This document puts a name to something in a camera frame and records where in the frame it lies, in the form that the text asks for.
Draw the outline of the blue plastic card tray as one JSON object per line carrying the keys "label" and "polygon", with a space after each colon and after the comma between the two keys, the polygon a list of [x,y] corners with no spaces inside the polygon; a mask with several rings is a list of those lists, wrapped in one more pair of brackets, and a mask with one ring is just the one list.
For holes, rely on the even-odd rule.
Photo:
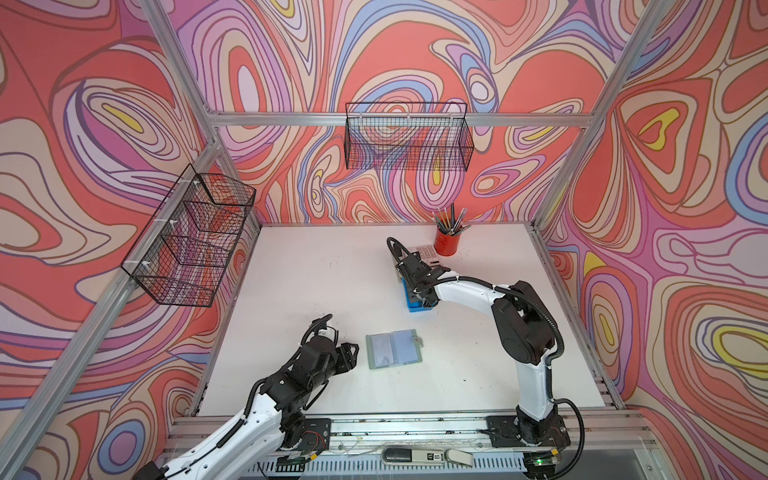
{"label": "blue plastic card tray", "polygon": [[424,312],[435,307],[436,303],[431,293],[415,290],[405,279],[402,279],[401,283],[405,293],[406,305],[411,313]]}

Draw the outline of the white silver vip card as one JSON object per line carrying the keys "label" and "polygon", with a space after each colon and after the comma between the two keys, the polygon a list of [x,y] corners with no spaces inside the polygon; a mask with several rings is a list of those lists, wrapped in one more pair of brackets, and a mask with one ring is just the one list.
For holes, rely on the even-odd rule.
{"label": "white silver vip card", "polygon": [[371,353],[375,368],[384,368],[394,361],[392,344],[388,334],[377,334],[371,337]]}

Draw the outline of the mint green card holder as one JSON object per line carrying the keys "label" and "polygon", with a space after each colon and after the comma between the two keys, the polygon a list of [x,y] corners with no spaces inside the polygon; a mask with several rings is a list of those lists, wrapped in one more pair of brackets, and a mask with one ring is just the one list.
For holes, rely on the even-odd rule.
{"label": "mint green card holder", "polygon": [[373,335],[366,336],[366,353],[368,366],[371,370],[379,370],[392,367],[400,367],[404,365],[411,365],[421,363],[423,361],[421,348],[423,346],[422,339],[418,336],[414,329],[411,330],[399,330],[389,333],[392,344],[392,353],[394,355],[394,361],[391,365],[384,368],[375,368],[373,365],[373,355],[371,353],[371,337]]}

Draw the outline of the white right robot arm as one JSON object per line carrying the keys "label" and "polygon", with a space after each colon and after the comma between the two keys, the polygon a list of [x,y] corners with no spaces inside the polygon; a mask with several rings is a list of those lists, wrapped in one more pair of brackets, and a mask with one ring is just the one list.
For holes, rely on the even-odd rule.
{"label": "white right robot arm", "polygon": [[504,351],[516,362],[519,400],[515,419],[488,426],[494,443],[515,440],[526,446],[570,444],[552,389],[552,363],[565,351],[557,322],[532,286],[492,284],[460,275],[440,265],[430,266],[414,252],[394,256],[406,291],[424,306],[453,302],[490,315]]}

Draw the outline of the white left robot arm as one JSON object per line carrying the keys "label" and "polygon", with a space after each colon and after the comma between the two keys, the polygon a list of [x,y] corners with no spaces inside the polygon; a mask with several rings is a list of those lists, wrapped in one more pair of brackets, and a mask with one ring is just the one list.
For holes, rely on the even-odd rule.
{"label": "white left robot arm", "polygon": [[237,479],[249,465],[300,444],[304,412],[329,380],[353,370],[359,346],[339,341],[327,314],[313,320],[297,350],[273,374],[256,381],[244,408],[187,452],[159,466],[151,461],[135,479]]}

